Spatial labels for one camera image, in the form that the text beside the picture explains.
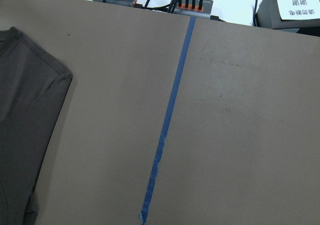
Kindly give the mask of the brown t-shirt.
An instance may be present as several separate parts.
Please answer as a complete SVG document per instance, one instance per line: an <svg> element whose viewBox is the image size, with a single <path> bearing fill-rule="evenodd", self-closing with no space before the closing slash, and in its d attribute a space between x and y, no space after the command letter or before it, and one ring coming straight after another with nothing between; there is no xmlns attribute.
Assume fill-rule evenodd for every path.
<svg viewBox="0 0 320 225"><path fill-rule="evenodd" d="M71 71L22 31L0 33L0 222L33 225L35 187Z"/></svg>

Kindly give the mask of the black box with label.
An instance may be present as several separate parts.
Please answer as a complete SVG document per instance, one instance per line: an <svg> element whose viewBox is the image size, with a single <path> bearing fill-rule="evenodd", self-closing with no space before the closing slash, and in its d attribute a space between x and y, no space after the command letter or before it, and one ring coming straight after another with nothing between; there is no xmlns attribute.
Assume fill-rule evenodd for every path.
<svg viewBox="0 0 320 225"><path fill-rule="evenodd" d="M319 27L320 0L262 0L256 23L274 30Z"/></svg>

